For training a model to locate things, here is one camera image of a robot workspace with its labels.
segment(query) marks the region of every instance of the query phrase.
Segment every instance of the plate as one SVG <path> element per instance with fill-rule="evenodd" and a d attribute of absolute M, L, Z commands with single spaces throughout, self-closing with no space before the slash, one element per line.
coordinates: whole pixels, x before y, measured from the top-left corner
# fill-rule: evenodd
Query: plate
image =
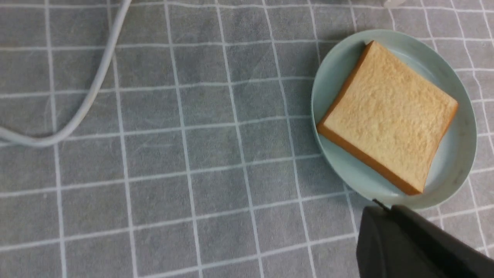
<path fill-rule="evenodd" d="M 408 196 L 376 171 L 316 131 L 354 68 L 365 45 L 377 41 L 417 73 L 458 101 L 458 111 L 441 140 L 427 176 L 423 194 Z M 472 168 L 477 127 L 472 103 L 454 70 L 434 50 L 408 35 L 391 30 L 369 30 L 338 43 L 324 58 L 316 74 L 311 99 L 312 128 L 324 158 L 334 171 L 363 197 L 385 205 L 403 204 L 423 209 L 446 201 L 460 189 Z"/>

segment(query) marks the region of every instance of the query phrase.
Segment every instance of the bread slice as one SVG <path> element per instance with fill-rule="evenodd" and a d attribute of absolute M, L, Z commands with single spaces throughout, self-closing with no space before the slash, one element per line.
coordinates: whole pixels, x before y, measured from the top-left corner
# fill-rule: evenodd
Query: bread slice
<path fill-rule="evenodd" d="M 372 41 L 317 131 L 414 195 L 423 192 L 457 109 L 456 100 Z"/>

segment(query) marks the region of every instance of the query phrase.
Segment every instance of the plate rim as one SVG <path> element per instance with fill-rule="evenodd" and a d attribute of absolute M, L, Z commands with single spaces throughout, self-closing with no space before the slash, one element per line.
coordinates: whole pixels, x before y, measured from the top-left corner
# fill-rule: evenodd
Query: plate rim
<path fill-rule="evenodd" d="M 390 34 L 391 36 L 403 36 L 403 37 L 406 37 L 408 39 L 411 39 L 411 40 L 414 40 L 418 43 L 420 43 L 421 45 L 423 45 L 424 47 L 427 47 L 429 48 L 431 51 L 433 51 L 435 53 L 435 55 L 440 58 L 443 62 L 445 62 L 448 66 L 449 66 L 449 69 L 452 70 L 452 72 L 454 73 L 454 75 L 456 76 L 456 78 L 460 81 L 461 85 L 462 85 L 462 88 L 463 90 L 465 91 L 465 93 L 467 94 L 468 96 L 468 102 L 469 102 L 469 105 L 471 106 L 471 108 L 473 109 L 473 104 L 472 104 L 472 100 L 470 99 L 470 96 L 468 95 L 468 91 L 466 90 L 465 88 L 465 85 L 463 84 L 463 82 L 461 81 L 461 79 L 459 78 L 458 74 L 454 71 L 453 67 L 451 67 L 451 65 L 441 56 L 439 55 L 439 53 L 437 53 L 431 46 L 425 44 L 424 42 L 418 40 L 417 38 L 413 37 L 413 36 L 410 36 L 410 35 L 407 35 L 405 33 L 402 33 L 402 32 L 399 32 L 399 31 L 394 31 L 394 30 L 388 30 L 388 29 L 372 29 L 372 30 L 364 30 L 364 31 L 360 31 L 360 32 L 356 32 L 354 34 L 351 34 L 349 36 L 347 36 L 346 38 L 344 38 L 343 40 L 341 40 L 340 42 L 338 42 L 337 44 L 335 44 L 333 46 L 333 48 L 326 54 L 326 56 L 323 58 L 323 60 L 321 61 L 320 65 L 319 65 L 319 69 L 321 68 L 322 64 L 324 63 L 324 61 L 331 55 L 332 52 L 334 52 L 334 50 L 336 49 L 336 47 L 338 45 L 341 45 L 343 44 L 345 41 L 348 41 L 350 40 L 352 37 L 354 36 L 357 36 L 359 34 L 362 34 L 362 33 L 388 33 Z M 314 83 L 316 82 L 316 80 L 320 77 L 320 75 L 322 75 L 321 71 L 318 71 L 316 72 L 316 75 L 314 77 Z M 364 194 L 358 192 L 357 190 L 355 190 L 353 188 L 353 186 L 350 185 L 350 183 L 348 183 L 347 179 L 345 177 L 343 177 L 337 170 L 334 169 L 334 166 L 333 166 L 333 163 L 331 163 L 331 161 L 328 159 L 328 156 L 324 154 L 324 150 L 323 150 L 323 147 L 322 147 L 322 143 L 321 143 L 321 140 L 319 139 L 319 134 L 317 132 L 317 129 L 316 129 L 316 120 L 315 120 L 315 117 L 314 117 L 314 86 L 312 86 L 312 89 L 311 89 L 311 103 L 310 103 L 310 106 L 311 106 L 311 124 L 312 124 L 312 131 L 313 131 L 313 134 L 314 134 L 314 137 L 315 137 L 315 140 L 316 140 L 316 143 L 318 145 L 318 148 L 319 150 L 321 151 L 321 155 L 322 157 L 324 158 L 324 160 L 329 164 L 329 166 L 331 166 L 331 168 L 333 169 L 333 171 L 338 175 L 338 177 L 340 177 L 346 185 L 348 185 L 349 187 L 351 187 L 352 190 L 355 191 L 355 193 L 359 194 L 360 196 L 364 197 L 365 199 L 367 200 L 371 200 L 370 198 L 368 198 L 367 196 L 365 196 Z M 474 121 L 474 127 L 475 127 L 475 137 L 477 137 L 477 134 L 478 134 L 478 124 L 477 124 L 477 118 L 475 116 L 475 113 L 473 113 L 473 117 L 475 119 Z M 475 151 L 474 151 L 474 158 L 476 157 L 477 155 L 477 140 L 474 141 L 474 145 L 475 145 Z M 447 198 L 445 198 L 444 200 L 436 203 L 436 204 L 432 204 L 430 206 L 423 206 L 423 207 L 420 207 L 418 208 L 418 210 L 425 210 L 425 209 L 428 209 L 428 208 L 431 208 L 431 207 L 434 207 L 434 206 L 439 206 L 445 202 L 447 202 L 449 199 L 453 198 L 459 191 L 460 189 L 462 189 L 464 186 L 467 186 L 465 181 L 468 180 L 469 183 L 471 183 L 469 181 L 469 175 L 472 171 L 472 167 L 473 167 L 473 163 L 474 163 L 475 159 L 473 159 L 470 163 L 470 165 L 468 166 L 468 174 L 467 176 L 465 177 L 465 179 L 463 180 L 462 184 L 451 194 L 449 195 Z"/>

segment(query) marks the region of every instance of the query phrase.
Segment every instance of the cable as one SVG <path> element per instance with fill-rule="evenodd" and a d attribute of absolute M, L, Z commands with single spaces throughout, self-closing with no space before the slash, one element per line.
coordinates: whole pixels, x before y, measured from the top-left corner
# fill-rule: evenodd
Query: cable
<path fill-rule="evenodd" d="M 122 25 L 124 24 L 125 15 L 127 14 L 131 2 L 132 0 L 122 0 L 120 9 L 117 13 L 117 16 L 115 17 L 115 22 L 113 23 L 108 42 L 106 43 L 105 52 L 103 53 L 103 57 L 101 58 L 101 63 L 91 84 L 89 93 L 87 94 L 84 102 L 79 107 L 79 110 L 77 110 L 77 113 L 73 116 L 69 123 L 58 132 L 43 138 L 35 138 L 22 135 L 17 132 L 0 127 L 0 138 L 24 146 L 47 147 L 55 145 L 58 142 L 62 141 L 63 139 L 68 137 L 77 128 L 77 126 L 79 126 L 79 124 L 91 108 L 94 99 L 96 98 L 96 95 L 101 88 L 101 84 L 103 84 L 106 72 L 108 71 L 108 67 L 110 66 L 110 63 L 112 61 L 113 53 L 115 52 L 115 46 L 117 45 L 120 30 L 122 29 Z"/>

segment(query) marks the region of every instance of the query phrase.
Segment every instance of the gray tablecloth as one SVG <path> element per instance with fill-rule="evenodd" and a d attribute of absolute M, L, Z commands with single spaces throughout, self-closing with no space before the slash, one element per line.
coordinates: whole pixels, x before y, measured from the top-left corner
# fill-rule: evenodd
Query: gray tablecloth
<path fill-rule="evenodd" d="M 74 114 L 117 0 L 0 0 L 0 124 Z M 361 30 L 405 32 L 468 89 L 478 152 L 421 214 L 494 255 L 494 1 L 135 0 L 101 93 L 55 147 L 0 147 L 0 277 L 358 277 L 368 204 L 310 126 L 318 64 Z"/>

